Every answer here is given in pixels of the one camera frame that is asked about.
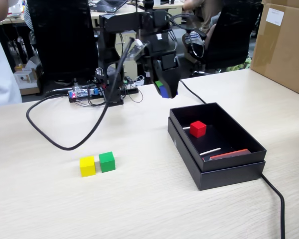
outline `black box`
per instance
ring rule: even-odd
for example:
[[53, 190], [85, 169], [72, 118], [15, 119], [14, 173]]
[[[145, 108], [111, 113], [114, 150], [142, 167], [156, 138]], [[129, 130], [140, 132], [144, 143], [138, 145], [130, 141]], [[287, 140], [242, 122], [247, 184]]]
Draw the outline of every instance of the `black box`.
[[[183, 129], [198, 120], [207, 125], [200, 138]], [[168, 132], [199, 190], [255, 180], [262, 174], [266, 150], [217, 103], [171, 109]], [[215, 148], [221, 150], [199, 155]], [[245, 148], [251, 153], [209, 160]]]

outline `green part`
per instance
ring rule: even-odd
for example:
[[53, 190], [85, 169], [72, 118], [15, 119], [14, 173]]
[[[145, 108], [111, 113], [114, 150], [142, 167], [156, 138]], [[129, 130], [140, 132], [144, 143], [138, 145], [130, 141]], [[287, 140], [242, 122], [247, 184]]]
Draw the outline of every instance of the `green part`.
[[162, 86], [162, 85], [163, 85], [163, 83], [162, 83], [162, 82], [160, 82], [160, 81], [155, 81], [155, 84], [157, 85], [157, 87], [160, 87], [160, 86]]
[[115, 160], [112, 152], [100, 154], [99, 159], [102, 173], [115, 170]]

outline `white label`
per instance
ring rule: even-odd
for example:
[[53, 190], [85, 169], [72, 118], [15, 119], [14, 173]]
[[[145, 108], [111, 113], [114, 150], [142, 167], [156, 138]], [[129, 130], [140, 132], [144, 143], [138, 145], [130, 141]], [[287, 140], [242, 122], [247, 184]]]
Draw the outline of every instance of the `white label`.
[[280, 26], [281, 22], [283, 21], [284, 14], [285, 13], [283, 11], [270, 8], [268, 11], [266, 21], [274, 25]]

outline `wooden block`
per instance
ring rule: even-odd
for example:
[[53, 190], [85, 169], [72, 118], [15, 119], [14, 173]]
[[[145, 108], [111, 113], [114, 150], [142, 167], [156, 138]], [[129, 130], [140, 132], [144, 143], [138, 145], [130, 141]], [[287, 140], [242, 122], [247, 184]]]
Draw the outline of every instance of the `wooden block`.
[[99, 159], [102, 173], [115, 170], [115, 160], [112, 152], [100, 154]]
[[202, 137], [206, 134], [207, 125], [200, 121], [196, 121], [190, 124], [190, 134], [196, 138]]
[[96, 174], [93, 156], [80, 158], [80, 171], [82, 177], [88, 177]]

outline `electronic component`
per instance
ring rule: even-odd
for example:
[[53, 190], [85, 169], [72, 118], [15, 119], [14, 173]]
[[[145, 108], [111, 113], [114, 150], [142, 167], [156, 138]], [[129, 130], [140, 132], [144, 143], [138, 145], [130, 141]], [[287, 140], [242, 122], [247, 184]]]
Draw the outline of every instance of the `electronic component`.
[[[90, 96], [98, 95], [99, 91], [97, 88], [91, 88], [90, 89]], [[80, 97], [86, 97], [88, 96], [88, 90], [87, 89], [75, 89], [72, 91], [69, 91], [69, 98], [80, 98]]]

